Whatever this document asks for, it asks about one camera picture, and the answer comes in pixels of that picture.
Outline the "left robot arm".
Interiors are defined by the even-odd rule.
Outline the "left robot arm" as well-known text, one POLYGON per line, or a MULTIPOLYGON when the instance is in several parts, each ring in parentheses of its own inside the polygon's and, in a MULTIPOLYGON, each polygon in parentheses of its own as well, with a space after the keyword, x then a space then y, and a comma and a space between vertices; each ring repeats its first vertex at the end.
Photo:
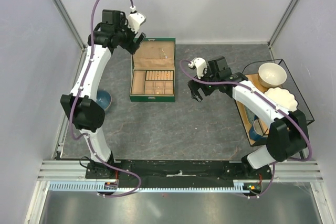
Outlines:
POLYGON ((93 27, 88 37, 88 52, 80 75, 69 94, 63 94, 61 106, 71 123, 71 129, 80 134, 75 140, 84 138, 89 147, 91 159, 99 162, 97 173, 111 178, 115 173, 112 151, 102 130, 105 110, 96 102, 103 71, 113 51, 121 47, 134 54, 146 38, 140 27, 146 17, 135 9, 126 15, 119 10, 103 10, 102 21, 93 27))

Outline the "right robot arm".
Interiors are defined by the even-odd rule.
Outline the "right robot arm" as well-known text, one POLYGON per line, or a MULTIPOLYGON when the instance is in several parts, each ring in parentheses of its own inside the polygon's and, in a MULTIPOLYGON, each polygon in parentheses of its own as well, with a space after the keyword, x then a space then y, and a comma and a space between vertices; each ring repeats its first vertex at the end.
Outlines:
POLYGON ((196 76, 187 83, 193 99, 202 101, 199 90, 206 96, 219 90, 246 106, 267 125, 265 145, 241 159, 240 172, 245 178, 254 178, 264 166, 294 159, 305 148, 308 149, 305 160, 311 158, 312 147, 302 111, 290 111, 268 98, 244 74, 232 73, 224 57, 210 61, 194 58, 186 63, 196 71, 196 76))

